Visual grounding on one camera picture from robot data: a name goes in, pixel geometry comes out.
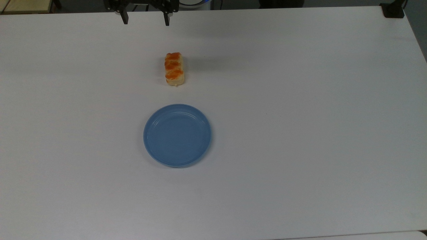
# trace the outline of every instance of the floor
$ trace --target floor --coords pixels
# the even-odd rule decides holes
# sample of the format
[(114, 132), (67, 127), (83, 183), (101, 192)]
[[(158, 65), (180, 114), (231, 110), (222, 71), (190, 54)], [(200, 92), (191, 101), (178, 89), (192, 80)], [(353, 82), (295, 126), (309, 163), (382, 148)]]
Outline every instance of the floor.
[[(103, 0), (60, 0), (62, 9), (56, 13), (105, 12)], [(219, 10), (221, 0), (213, 0), (213, 9)], [(305, 0), (304, 7), (378, 6), (392, 0)], [(222, 9), (257, 9), (258, 0), (222, 0)], [(139, 6), (136, 11), (145, 11)], [(411, 23), (420, 48), (427, 59), (427, 0), (408, 0), (405, 13)]]

